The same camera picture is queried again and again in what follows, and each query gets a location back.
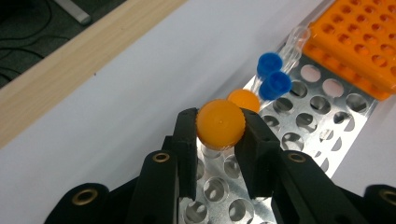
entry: plastic tube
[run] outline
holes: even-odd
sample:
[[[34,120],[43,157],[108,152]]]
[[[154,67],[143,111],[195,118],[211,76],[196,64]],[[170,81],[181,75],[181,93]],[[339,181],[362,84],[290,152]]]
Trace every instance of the plastic tube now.
[[[279,56],[283,60],[281,70],[284,73],[287,74],[300,60],[304,44],[309,36],[311,36],[311,31],[307,27],[297,26],[291,30],[286,45],[279,52]]]

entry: test tube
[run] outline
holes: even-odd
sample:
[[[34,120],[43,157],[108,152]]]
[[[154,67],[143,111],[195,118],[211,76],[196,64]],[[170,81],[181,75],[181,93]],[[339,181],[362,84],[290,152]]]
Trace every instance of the test tube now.
[[[274,100],[291,90],[291,79],[284,72],[272,73],[260,85],[259,96],[261,100],[259,114],[263,116],[263,110]]]
[[[257,75],[254,77],[253,85],[250,90],[258,93],[259,87],[262,82],[273,72],[279,71],[282,68],[282,59],[277,53],[267,52],[264,53],[257,64]]]
[[[228,100],[214,100],[205,104],[196,119],[201,150],[209,159],[233,147],[245,132],[245,116],[236,104]]]
[[[284,73],[287,74],[300,60],[304,44],[309,36],[311,36],[311,31],[305,26],[297,26],[291,30],[288,41],[279,52],[279,56],[283,60],[281,70]]]

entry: hole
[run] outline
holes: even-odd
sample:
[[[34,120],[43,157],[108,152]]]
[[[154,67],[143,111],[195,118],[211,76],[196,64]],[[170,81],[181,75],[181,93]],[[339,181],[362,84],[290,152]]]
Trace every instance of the hole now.
[[[308,82],[320,80],[320,71],[314,65],[306,64],[301,68],[301,76]]]
[[[361,55],[368,55],[370,51],[364,45],[355,46],[355,51]]]
[[[73,196],[72,203],[79,206],[85,205],[93,202],[97,196],[98,191],[96,189],[83,189]]]
[[[390,6],[388,6],[388,10],[389,10],[389,12],[396,14],[396,6],[390,5]]]
[[[245,199],[237,199],[230,204],[228,214],[232,222],[249,223],[254,217],[254,207]]]
[[[367,102],[357,93],[349,94],[346,97],[346,105],[353,111],[363,113],[367,110]]]
[[[327,114],[331,110],[329,101],[321,96],[314,96],[310,101],[312,109],[319,114]]]
[[[394,22],[394,19],[391,16],[385,15],[385,14],[381,15],[379,17],[379,19],[381,19],[381,21],[384,21],[384,22]]]
[[[349,2],[350,2],[350,4],[352,4],[354,6],[359,6],[361,4],[360,0],[350,0]]]
[[[357,22],[367,22],[367,21],[369,21],[369,20],[367,19],[367,17],[365,17],[365,16],[363,16],[363,15],[359,15],[359,16],[356,18],[356,21],[357,21]]]
[[[306,158],[304,156],[299,155],[297,153],[289,153],[288,158],[291,161],[295,161],[295,162],[299,162],[299,163],[306,161]]]
[[[201,151],[202,151],[202,154],[204,154],[204,156],[206,156],[210,159],[218,158],[221,155],[220,151],[210,149],[210,148],[206,147],[204,144],[201,145]]]
[[[157,218],[153,215],[145,215],[142,221],[143,224],[154,224],[157,222]]]
[[[340,41],[341,43],[345,44],[345,45],[350,45],[352,44],[352,40],[350,39],[349,36],[347,35],[340,35],[338,37],[338,41]]]
[[[328,34],[328,35],[332,35],[332,34],[334,34],[334,32],[335,32],[334,27],[333,27],[332,25],[330,25],[330,24],[323,24],[323,25],[321,26],[321,28],[322,28],[322,31],[323,31],[324,33]]]
[[[396,49],[391,45],[381,45],[381,50],[390,56],[393,56],[396,54]]]
[[[344,216],[344,215],[338,215],[338,216],[336,216],[336,217],[334,218],[334,220],[335,220],[337,223],[340,223],[340,224],[350,224],[350,223],[351,223],[350,220],[349,220],[349,218],[346,217],[346,216]]]
[[[297,133],[285,133],[282,137],[282,147],[285,150],[302,151],[304,148],[304,140]]]
[[[196,180],[201,179],[202,176],[204,176],[204,173],[205,173],[204,163],[200,159],[198,159]]]
[[[272,116],[264,116],[264,122],[268,125],[268,127],[275,129],[277,132],[279,131],[279,121]]]
[[[332,120],[334,121],[335,124],[341,124],[345,120],[349,120],[349,119],[350,119],[350,115],[348,115],[346,112],[337,112],[334,114]]]
[[[359,29],[359,26],[357,26],[357,25],[355,25],[355,24],[350,24],[350,25],[347,27],[347,30],[348,30],[350,33],[354,34],[354,35],[358,35],[358,34],[361,33],[361,29]]]
[[[388,65],[387,59],[382,57],[381,55],[374,55],[372,57],[372,61],[375,65],[379,67],[386,67]]]
[[[297,126],[306,133],[314,132],[317,127],[318,123],[315,118],[310,114],[299,114],[296,118]]]
[[[332,15],[332,21],[334,23],[340,23],[343,22],[344,19],[340,15]]]
[[[169,160],[169,155],[163,152],[155,154],[152,159],[156,162],[165,162]]]
[[[203,203],[192,202],[187,205],[185,214],[187,223],[200,223],[203,222],[207,216],[207,208]]]
[[[382,5],[382,1],[381,1],[381,0],[373,0],[373,2],[374,2],[376,5],[379,5],[379,6]]]
[[[379,195],[386,202],[388,202],[392,205],[396,205],[396,192],[389,190],[389,189],[381,189],[379,191]]]
[[[334,132],[330,129],[326,129],[320,133],[319,140],[320,142],[327,141],[332,139],[334,136]]]
[[[320,169],[322,169],[322,171],[324,173],[326,173],[329,170],[329,159],[325,159],[324,162],[320,165]]]
[[[340,97],[344,93],[343,85],[335,79],[327,79],[324,81],[323,90],[331,97]]]
[[[308,94],[308,90],[303,82],[293,81],[290,94],[298,98],[304,98]]]
[[[204,195],[210,202],[220,202],[228,196],[228,184],[218,177],[210,178],[204,184]]]
[[[374,32],[379,32],[379,33],[384,33],[385,32],[385,28],[382,25],[378,24],[378,23],[374,23],[372,25],[372,29],[373,29]]]
[[[228,177],[232,179],[237,179],[239,177],[241,170],[239,168],[239,164],[238,161],[236,160],[235,155],[229,156],[224,161],[224,172]]]
[[[393,40],[393,41],[396,41],[396,34],[390,34],[389,35],[389,39]]]
[[[373,14],[373,13],[375,13],[375,7],[367,6],[364,8],[364,11],[369,14]]]
[[[341,11],[345,14],[349,14],[352,12],[352,9],[349,6],[341,6]]]
[[[373,35],[364,35],[363,39],[364,41],[372,45],[376,45],[378,43],[378,39]]]
[[[281,113],[289,114],[290,111],[293,109],[293,103],[290,100],[281,97],[274,101],[273,107],[274,110],[279,114]]]
[[[355,120],[351,116],[349,123],[347,124],[347,126],[344,129],[344,132],[352,132],[354,129],[355,129]]]
[[[343,141],[341,140],[341,137],[339,137],[335,142],[334,146],[332,147],[332,151],[340,150],[342,145],[343,145]]]

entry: dark background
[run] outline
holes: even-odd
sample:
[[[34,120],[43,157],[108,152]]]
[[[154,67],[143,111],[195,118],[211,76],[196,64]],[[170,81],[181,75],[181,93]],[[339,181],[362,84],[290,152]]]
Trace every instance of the dark background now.
[[[83,26],[53,0],[0,0],[0,89],[125,0],[73,0],[92,17]]]

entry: cable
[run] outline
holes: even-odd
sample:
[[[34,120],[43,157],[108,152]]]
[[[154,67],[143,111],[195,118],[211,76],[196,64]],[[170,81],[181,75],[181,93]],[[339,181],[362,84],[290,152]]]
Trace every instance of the cable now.
[[[0,73],[0,77],[3,77],[5,80],[7,80],[7,82],[12,81],[11,78],[9,78],[8,76],[4,75],[3,73]]]
[[[39,54],[39,53],[36,53],[36,52],[34,52],[34,51],[32,51],[32,50],[29,50],[29,49],[20,49],[20,48],[0,48],[0,50],[18,50],[18,51],[24,51],[24,52],[27,52],[27,53],[34,54],[36,57],[38,57],[38,58],[40,58],[40,59],[44,59],[44,58],[45,58],[43,55],[41,55],[41,54]]]
[[[34,35],[37,35],[38,33],[40,33],[41,31],[43,31],[45,28],[47,28],[47,26],[50,24],[50,22],[52,21],[52,10],[50,8],[50,3],[49,0],[45,0],[44,1],[47,5],[47,8],[49,10],[49,18],[47,19],[46,23],[37,31],[35,31],[34,33],[27,35],[27,36],[23,36],[23,37],[10,37],[10,38],[1,38],[0,41],[7,41],[7,40],[22,40],[22,39],[27,39],[29,37],[32,37]]]
[[[23,48],[23,47],[32,46],[33,44],[37,43],[40,39],[45,38],[45,37],[60,38],[60,39],[65,39],[65,40],[67,40],[67,41],[70,40],[70,38],[65,37],[65,36],[61,36],[61,35],[42,35],[42,36],[40,36],[38,39],[32,41],[31,43],[26,44],[26,45],[18,46],[18,47],[16,47],[15,49],[20,49],[20,48]],[[12,53],[12,50],[9,51],[9,52],[8,52],[6,55],[4,55],[3,57],[0,57],[0,60],[6,58],[10,53]]]
[[[22,74],[22,72],[18,72],[17,70],[14,70],[12,68],[0,67],[0,69],[8,70],[8,71],[11,71],[11,72],[14,72],[14,73],[18,73],[18,74]]]
[[[35,41],[32,41],[30,44],[22,45],[22,46],[19,46],[18,48],[32,46],[33,44],[37,43],[40,39],[45,38],[45,37],[52,37],[52,38],[70,40],[70,38],[65,37],[65,36],[61,36],[61,35],[42,35],[38,39],[36,39]]]

